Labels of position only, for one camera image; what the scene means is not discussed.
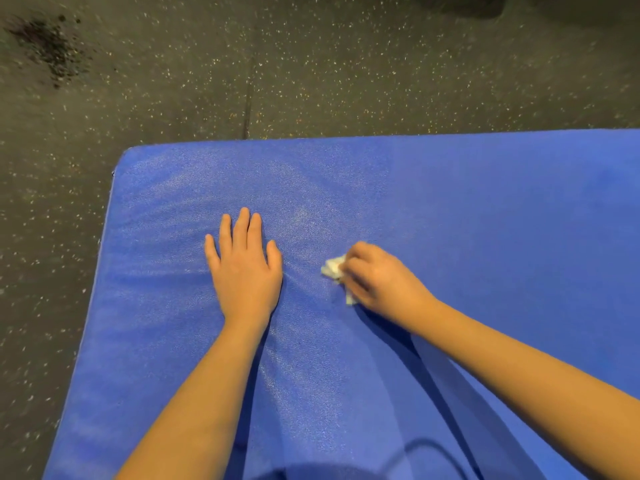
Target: forearm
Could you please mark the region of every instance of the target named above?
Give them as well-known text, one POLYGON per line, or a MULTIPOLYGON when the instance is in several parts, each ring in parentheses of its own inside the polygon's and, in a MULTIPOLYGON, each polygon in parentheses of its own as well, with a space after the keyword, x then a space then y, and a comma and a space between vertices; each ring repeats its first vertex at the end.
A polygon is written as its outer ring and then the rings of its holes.
POLYGON ((640 401, 436 299, 406 322, 585 473, 640 477, 640 401))
POLYGON ((259 341, 258 332, 225 327, 117 478, 222 478, 259 341))

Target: person's right arm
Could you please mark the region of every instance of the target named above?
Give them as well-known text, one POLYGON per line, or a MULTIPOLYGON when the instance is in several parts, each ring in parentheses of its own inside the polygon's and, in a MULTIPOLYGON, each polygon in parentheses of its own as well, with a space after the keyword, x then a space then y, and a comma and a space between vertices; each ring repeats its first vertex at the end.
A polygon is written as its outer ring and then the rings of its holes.
POLYGON ((640 479, 640 401, 440 302, 377 246, 354 245, 342 270, 363 306, 449 355, 584 474, 640 479))

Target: hand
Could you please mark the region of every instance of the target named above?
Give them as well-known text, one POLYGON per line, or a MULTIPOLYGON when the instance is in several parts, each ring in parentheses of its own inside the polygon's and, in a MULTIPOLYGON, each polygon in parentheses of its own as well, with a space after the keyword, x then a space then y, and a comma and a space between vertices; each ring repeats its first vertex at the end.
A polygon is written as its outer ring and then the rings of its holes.
POLYGON ((262 219, 250 218, 242 208, 231 235, 231 217, 220 220, 220 255, 213 237, 207 234, 204 252, 213 286, 225 316, 225 327, 256 332, 259 338, 278 304, 282 286, 282 254, 275 241, 267 244, 267 260, 262 249, 262 219))
POLYGON ((340 269, 342 282, 363 306, 407 330, 412 318, 435 301, 398 258, 373 244, 357 242, 340 269))

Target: wrinkled blue fabric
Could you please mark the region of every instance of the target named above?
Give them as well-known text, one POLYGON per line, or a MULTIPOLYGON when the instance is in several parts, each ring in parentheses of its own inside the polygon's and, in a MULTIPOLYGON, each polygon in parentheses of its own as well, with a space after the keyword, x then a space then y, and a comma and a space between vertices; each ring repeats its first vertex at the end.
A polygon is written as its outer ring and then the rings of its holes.
POLYGON ((244 205, 285 278, 228 479, 582 478, 319 269, 379 244, 446 303, 640 397, 638 148, 588 130, 130 149, 44 478, 112 478, 196 366, 223 324, 204 235, 244 205))

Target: speckled floor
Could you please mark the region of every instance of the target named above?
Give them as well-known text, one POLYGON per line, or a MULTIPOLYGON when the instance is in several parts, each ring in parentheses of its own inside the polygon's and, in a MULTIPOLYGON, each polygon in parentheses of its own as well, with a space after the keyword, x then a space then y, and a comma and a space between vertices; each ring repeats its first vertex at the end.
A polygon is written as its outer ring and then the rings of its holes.
POLYGON ((483 3, 0 0, 3 478, 42 474, 126 148, 640 127, 638 0, 483 3), (68 77, 19 18, 68 40, 68 77))

